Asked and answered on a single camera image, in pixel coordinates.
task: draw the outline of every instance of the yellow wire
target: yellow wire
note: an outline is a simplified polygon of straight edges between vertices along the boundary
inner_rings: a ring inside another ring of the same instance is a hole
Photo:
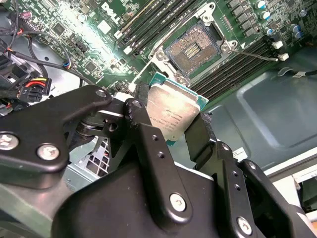
[[[31,81],[47,81],[46,78],[34,78]]]

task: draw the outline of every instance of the ram slot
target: ram slot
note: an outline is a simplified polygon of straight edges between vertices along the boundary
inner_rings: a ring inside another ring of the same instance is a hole
[[[129,43],[131,42],[140,42],[141,39],[143,39],[144,36],[146,36],[151,29],[155,28],[158,25],[161,25],[161,22],[168,18],[175,10],[184,2],[183,0],[175,0],[171,5],[168,7],[164,6],[158,14],[151,19],[149,22],[145,23],[144,27],[139,28],[140,31],[136,31],[134,35],[130,34]]]
[[[166,6],[166,3],[168,3],[168,0],[158,2],[158,4],[151,8],[148,12],[146,12],[143,16],[143,18],[129,27],[126,31],[123,32],[124,38],[122,40],[123,45],[129,44],[133,40],[133,35],[139,30],[139,29],[148,29],[149,27],[152,27],[153,20],[156,19],[159,12],[163,10],[163,8]]]
[[[253,44],[246,52],[264,57],[275,56],[275,52],[263,40]],[[269,63],[271,62],[240,54],[215,72],[195,83],[191,89],[212,101],[228,90],[239,86],[243,80]]]
[[[134,15],[131,19],[129,19],[129,21],[127,21],[126,23],[124,23],[122,25],[122,27],[120,28],[120,32],[121,33],[125,33],[127,32],[128,30],[127,29],[130,29],[130,25],[132,24],[137,24],[137,21],[139,18],[142,18],[144,15],[148,14],[150,11],[153,10],[154,7],[156,7],[158,5],[158,3],[162,1],[162,0],[151,0],[149,1],[144,7],[140,8]]]
[[[153,39],[155,39],[162,31],[169,28],[169,26],[177,21],[177,19],[183,15],[189,8],[194,4],[195,0],[186,0],[181,2],[179,5],[177,5],[174,8],[174,11],[171,11],[171,14],[167,16],[167,20],[164,19],[164,21],[161,22],[159,25],[159,28],[155,30],[155,32],[150,32],[150,35],[145,35],[141,40],[134,41],[136,44],[134,46],[134,49],[132,51],[135,52],[135,55],[140,54],[140,51]]]
[[[256,44],[252,45],[246,52],[249,53],[255,53],[259,49],[263,49],[265,47],[265,43],[261,44]],[[233,67],[236,67],[237,65],[241,65],[244,63],[246,58],[249,56],[239,54],[236,57],[234,57],[232,60],[230,60],[228,63],[225,65],[221,66],[219,69],[217,69],[215,72],[212,73],[212,80],[217,80],[218,77],[222,76],[225,72],[230,70]],[[207,87],[207,85],[210,84],[210,77],[207,76],[202,80],[199,80],[198,83],[195,83],[191,89],[194,90],[195,92],[200,91],[201,89],[204,89]]]

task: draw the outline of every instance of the motherboard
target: motherboard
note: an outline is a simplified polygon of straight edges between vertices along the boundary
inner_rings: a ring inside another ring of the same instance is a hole
[[[211,101],[276,64],[250,54],[284,61],[317,34],[315,0],[19,0],[19,11],[111,92],[160,72]]]

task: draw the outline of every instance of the black mounting arm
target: black mounting arm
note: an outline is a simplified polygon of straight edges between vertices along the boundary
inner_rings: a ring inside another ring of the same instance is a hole
[[[53,238],[315,237],[258,166],[237,163],[217,141],[209,115],[198,115],[185,133],[206,178],[175,166],[140,100],[113,99],[97,86],[0,118],[0,182],[54,186],[69,150],[95,135],[110,140],[113,173],[66,200]]]

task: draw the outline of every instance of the red wire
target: red wire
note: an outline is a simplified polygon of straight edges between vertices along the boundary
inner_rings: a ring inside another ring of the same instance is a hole
[[[31,85],[34,85],[34,84],[37,84],[37,85],[42,85],[43,87],[45,87],[45,84],[44,83],[41,83],[41,82],[29,82],[27,85],[25,85],[25,87],[30,87]]]

